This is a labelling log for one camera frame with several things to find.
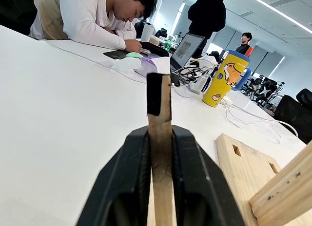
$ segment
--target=laptop screen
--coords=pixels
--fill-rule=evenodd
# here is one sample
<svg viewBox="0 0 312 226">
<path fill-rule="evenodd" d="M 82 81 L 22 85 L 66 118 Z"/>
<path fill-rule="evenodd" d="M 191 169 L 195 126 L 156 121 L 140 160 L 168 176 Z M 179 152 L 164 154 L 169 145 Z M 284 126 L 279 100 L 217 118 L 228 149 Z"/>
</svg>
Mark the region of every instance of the laptop screen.
<svg viewBox="0 0 312 226">
<path fill-rule="evenodd" d="M 199 47 L 203 39 L 204 37 L 187 33 L 171 58 L 179 66 L 184 66 Z"/>
</svg>

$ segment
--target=blue mug handle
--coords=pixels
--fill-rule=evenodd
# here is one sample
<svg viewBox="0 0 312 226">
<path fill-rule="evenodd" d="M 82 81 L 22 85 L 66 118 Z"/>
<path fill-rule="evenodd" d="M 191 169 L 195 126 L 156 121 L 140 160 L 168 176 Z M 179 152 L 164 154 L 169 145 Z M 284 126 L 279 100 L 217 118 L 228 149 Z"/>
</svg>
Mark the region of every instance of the blue mug handle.
<svg viewBox="0 0 312 226">
<path fill-rule="evenodd" d="M 245 82 L 247 81 L 247 79 L 249 78 L 249 76 L 252 74 L 252 70 L 250 68 L 246 68 L 246 73 L 244 74 L 244 76 L 242 77 L 242 79 L 239 81 L 239 83 L 232 88 L 233 91 L 238 91 L 240 90 L 240 88 L 245 84 Z"/>
</svg>

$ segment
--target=laptop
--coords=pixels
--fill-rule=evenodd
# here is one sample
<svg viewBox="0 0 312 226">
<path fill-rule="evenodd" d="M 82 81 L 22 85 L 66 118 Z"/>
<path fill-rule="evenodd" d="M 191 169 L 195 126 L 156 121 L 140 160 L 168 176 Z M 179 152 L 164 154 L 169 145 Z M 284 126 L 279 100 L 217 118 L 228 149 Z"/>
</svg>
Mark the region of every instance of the laptop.
<svg viewBox="0 0 312 226">
<path fill-rule="evenodd" d="M 204 38 L 203 36 L 187 33 L 170 58 L 171 69 L 175 71 L 185 66 Z"/>
</svg>

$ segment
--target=black hair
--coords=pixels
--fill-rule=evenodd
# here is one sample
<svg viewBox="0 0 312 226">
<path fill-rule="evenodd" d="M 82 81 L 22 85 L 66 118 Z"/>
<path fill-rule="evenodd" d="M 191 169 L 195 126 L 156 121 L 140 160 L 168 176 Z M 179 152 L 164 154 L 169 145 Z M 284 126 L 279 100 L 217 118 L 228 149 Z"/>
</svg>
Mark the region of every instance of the black hair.
<svg viewBox="0 0 312 226">
<path fill-rule="evenodd" d="M 250 32 L 243 33 L 242 36 L 246 36 L 247 38 L 249 38 L 249 41 L 253 39 L 253 36 Z"/>
<path fill-rule="evenodd" d="M 134 0 L 144 6 L 144 19 L 149 18 L 156 10 L 157 0 Z"/>
</svg>

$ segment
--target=hand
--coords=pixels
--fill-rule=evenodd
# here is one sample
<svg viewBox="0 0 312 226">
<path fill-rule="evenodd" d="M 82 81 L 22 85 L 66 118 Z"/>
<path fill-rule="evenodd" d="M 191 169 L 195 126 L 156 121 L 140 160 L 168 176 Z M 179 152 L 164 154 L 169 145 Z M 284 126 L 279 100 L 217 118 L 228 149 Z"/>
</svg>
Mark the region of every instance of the hand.
<svg viewBox="0 0 312 226">
<path fill-rule="evenodd" d="M 116 32 L 114 30 L 110 30 L 107 27 L 102 27 L 102 28 L 111 34 L 116 35 Z"/>
<path fill-rule="evenodd" d="M 141 48 L 142 45 L 139 41 L 135 40 L 135 39 L 128 39 L 125 40 L 126 43 L 126 52 L 137 52 L 140 53 L 141 52 Z"/>
</svg>

